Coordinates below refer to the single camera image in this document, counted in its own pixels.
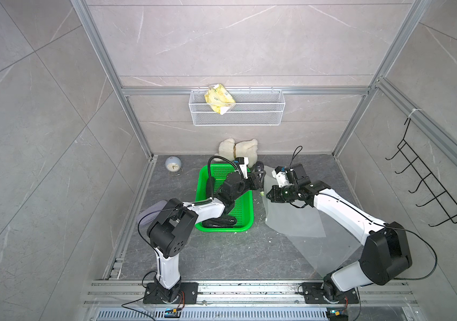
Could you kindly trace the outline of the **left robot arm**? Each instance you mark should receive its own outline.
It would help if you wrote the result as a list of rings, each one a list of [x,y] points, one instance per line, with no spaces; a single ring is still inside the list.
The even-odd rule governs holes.
[[[229,164],[233,172],[226,176],[221,186],[215,189],[216,179],[211,173],[211,162],[219,159]],[[173,302],[181,294],[179,254],[187,244],[195,225],[206,222],[210,226],[233,227],[237,218],[230,215],[236,200],[249,191],[262,191],[265,181],[265,166],[257,161],[251,171],[247,169],[249,159],[239,157],[234,161],[222,156],[212,156],[208,160],[206,199],[193,203],[170,199],[155,204],[143,213],[138,227],[144,226],[144,219],[155,214],[149,224],[148,244],[157,258],[157,271],[154,278],[157,292],[168,302]]]

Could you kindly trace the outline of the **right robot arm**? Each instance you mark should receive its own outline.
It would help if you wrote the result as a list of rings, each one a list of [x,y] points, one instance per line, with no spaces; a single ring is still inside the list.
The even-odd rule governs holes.
[[[363,246],[357,262],[330,272],[323,279],[322,293],[326,301],[335,303],[358,286],[383,286],[409,269],[412,264],[406,231],[397,222],[386,223],[352,205],[323,181],[311,181],[303,165],[276,167],[272,176],[277,184],[267,192],[272,203],[296,201],[329,215]]]

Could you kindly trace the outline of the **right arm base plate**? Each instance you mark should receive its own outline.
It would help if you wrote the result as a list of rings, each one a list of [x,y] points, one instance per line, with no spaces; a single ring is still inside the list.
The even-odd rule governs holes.
[[[306,304],[358,304],[360,299],[356,289],[339,291],[326,282],[304,282],[299,287]]]

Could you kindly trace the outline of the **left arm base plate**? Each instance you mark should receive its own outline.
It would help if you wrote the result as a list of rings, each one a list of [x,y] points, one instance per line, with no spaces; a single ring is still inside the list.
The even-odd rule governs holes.
[[[145,304],[195,304],[199,283],[179,282],[171,289],[164,288],[159,282],[146,286],[143,302]]]

